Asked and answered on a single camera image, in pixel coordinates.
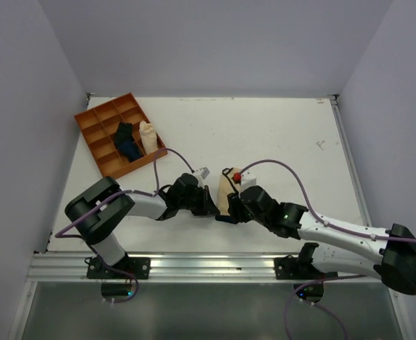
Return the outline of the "beige underwear with dark trim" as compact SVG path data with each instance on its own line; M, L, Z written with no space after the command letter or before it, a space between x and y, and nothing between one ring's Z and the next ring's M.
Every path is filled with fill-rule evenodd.
M240 216L238 217L237 215L230 215L230 202L228 200L228 196L230 194L235 196L241 191L241 185L235 183L233 180L234 175L240 172L241 169L236 167L224 168L221 171L216 202L219 213L215 216L215 219L219 222L230 224L237 224L241 222L239 219Z

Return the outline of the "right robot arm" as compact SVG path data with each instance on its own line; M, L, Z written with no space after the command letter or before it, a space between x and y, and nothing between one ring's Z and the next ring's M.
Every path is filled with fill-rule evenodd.
M403 225L386 229L341 222L334 228L303 205L277 202L260 186L230 193L227 201L236 221L253 220L277 237L305 242L296 261L302 277L355 273L377 278L399 293L416 295L416 238Z

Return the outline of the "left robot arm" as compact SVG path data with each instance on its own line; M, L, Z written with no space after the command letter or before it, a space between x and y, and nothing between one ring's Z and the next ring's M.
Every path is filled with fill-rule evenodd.
M85 244L103 262L104 271L112 278L120 278L127 272L128 260L113 231L123 218L165 221L180 210L188 210L197 217L219 214L202 177L184 173L153 194L123 191L116 180L107 176L70 201L64 213L71 221L70 227L77 229Z

